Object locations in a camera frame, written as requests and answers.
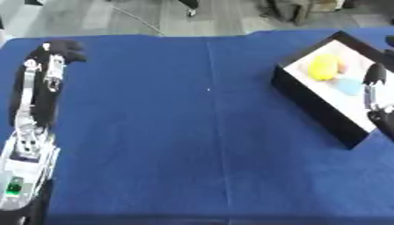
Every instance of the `floor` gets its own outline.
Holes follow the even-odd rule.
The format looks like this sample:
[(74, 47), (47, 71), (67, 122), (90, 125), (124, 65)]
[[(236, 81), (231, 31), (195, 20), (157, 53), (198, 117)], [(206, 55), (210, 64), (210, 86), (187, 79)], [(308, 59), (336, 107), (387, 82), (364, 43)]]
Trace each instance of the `floor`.
[[(199, 13), (194, 18), (187, 18), (186, 7), (176, 0), (113, 0), (111, 3), (105, 0), (47, 0), (42, 7), (23, 2), (0, 0), (5, 30), (13, 37), (126, 33), (238, 35), (259, 30), (390, 25), (390, 15), (394, 16), (392, 0), (360, 0), (358, 7), (352, 10), (313, 13), (302, 26), (283, 23), (274, 17), (262, 18), (263, 0), (201, 0)], [(143, 19), (162, 34), (127, 13)]]

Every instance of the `table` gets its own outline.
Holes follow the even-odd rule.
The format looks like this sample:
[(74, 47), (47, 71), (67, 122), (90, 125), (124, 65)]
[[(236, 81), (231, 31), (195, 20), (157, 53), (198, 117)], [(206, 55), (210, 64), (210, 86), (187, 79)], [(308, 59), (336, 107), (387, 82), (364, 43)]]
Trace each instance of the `table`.
[[(390, 224), (393, 143), (347, 151), (270, 84), (334, 32), (75, 38), (89, 61), (67, 68), (48, 224)], [(349, 32), (385, 49), (394, 29)], [(3, 141), (13, 76), (42, 41), (0, 51)]]

